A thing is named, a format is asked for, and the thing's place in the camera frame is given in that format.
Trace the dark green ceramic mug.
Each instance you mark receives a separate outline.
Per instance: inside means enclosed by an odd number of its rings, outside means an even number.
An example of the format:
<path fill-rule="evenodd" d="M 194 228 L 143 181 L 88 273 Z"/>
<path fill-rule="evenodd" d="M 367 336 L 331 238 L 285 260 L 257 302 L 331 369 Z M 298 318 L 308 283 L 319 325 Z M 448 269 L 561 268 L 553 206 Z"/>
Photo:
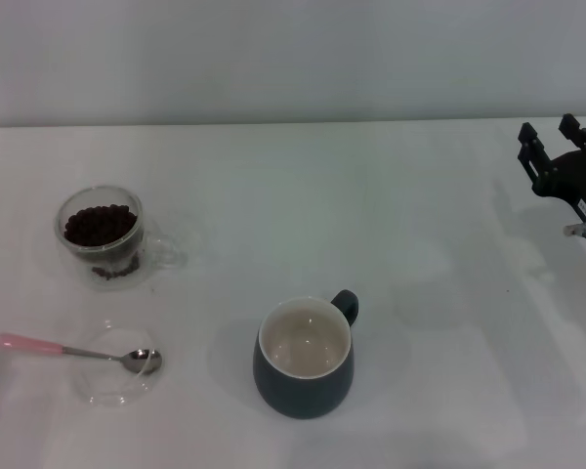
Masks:
<path fill-rule="evenodd" d="M 282 302 L 263 318 L 253 378 L 272 409 L 312 419 L 341 404 L 354 381 L 352 325 L 358 308 L 357 296 L 344 289 L 330 301 L 303 297 Z"/>

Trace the pile of coffee beans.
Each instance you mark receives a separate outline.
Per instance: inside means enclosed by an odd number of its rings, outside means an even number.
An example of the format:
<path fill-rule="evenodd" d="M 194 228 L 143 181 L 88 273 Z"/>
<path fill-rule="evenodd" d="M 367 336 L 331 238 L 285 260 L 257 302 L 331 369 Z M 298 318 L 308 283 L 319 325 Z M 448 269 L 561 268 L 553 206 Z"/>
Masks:
<path fill-rule="evenodd" d="M 126 240 L 108 252 L 104 246 L 124 238 L 135 227 L 138 217 L 128 205 L 96 206 L 69 217 L 63 237 L 72 244 L 94 251 L 80 253 L 91 265 L 93 275 L 106 281 L 126 277 L 140 267 L 137 242 Z"/>

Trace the clear glass saucer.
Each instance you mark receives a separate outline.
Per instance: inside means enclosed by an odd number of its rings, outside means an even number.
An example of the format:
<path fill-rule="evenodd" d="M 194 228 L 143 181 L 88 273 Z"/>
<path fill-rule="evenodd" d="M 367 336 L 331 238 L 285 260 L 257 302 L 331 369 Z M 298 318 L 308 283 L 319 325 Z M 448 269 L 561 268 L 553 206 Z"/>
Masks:
<path fill-rule="evenodd" d="M 145 327 L 106 320 L 75 347 L 102 355 L 70 361 L 72 388 L 91 405 L 127 405 L 150 392 L 163 373 L 160 341 Z"/>

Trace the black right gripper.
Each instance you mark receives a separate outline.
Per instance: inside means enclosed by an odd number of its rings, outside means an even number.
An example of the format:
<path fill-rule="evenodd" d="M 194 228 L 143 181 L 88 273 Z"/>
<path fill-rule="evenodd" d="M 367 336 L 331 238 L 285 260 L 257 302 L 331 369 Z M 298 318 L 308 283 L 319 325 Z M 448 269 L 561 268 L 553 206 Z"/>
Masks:
<path fill-rule="evenodd" d="M 578 148 L 586 148 L 586 128 L 571 114 L 563 115 L 559 130 Z M 521 149 L 518 160 L 541 197 L 558 198 L 581 213 L 586 206 L 586 149 L 571 151 L 551 160 L 536 130 L 525 122 L 518 135 Z"/>

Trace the pink-handled metal spoon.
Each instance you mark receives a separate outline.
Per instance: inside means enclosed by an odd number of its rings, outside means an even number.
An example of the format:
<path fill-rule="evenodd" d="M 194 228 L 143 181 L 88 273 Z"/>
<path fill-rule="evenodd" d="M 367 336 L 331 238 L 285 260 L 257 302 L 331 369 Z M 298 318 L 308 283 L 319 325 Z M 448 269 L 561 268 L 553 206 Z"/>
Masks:
<path fill-rule="evenodd" d="M 0 348 L 40 355 L 66 355 L 105 362 L 118 362 L 126 370 L 136 375 L 151 375 L 163 366 L 162 355 L 157 350 L 138 349 L 123 356 L 115 356 L 11 333 L 0 333 Z"/>

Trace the clear double-wall glass cup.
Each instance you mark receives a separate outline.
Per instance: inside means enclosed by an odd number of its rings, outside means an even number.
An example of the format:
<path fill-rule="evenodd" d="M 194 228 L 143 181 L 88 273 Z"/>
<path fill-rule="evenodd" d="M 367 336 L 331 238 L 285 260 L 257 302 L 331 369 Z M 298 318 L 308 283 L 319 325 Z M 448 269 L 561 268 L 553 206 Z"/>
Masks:
<path fill-rule="evenodd" d="M 80 253 L 94 251 L 93 248 L 80 247 L 63 237 L 65 225 L 70 216 L 78 211 L 96 206 L 128 205 L 138 217 L 135 227 L 124 238 L 102 248 L 108 252 L 126 240 L 137 242 L 140 267 L 126 277 L 106 281 L 91 272 L 91 265 L 80 257 Z M 186 255 L 180 247 L 157 227 L 153 219 L 146 215 L 141 200 L 127 189 L 100 185 L 74 193 L 58 209 L 53 222 L 54 233 L 67 270 L 87 287 L 99 291 L 122 290 L 134 287 L 152 274 L 164 269 L 178 269 L 186 262 Z"/>

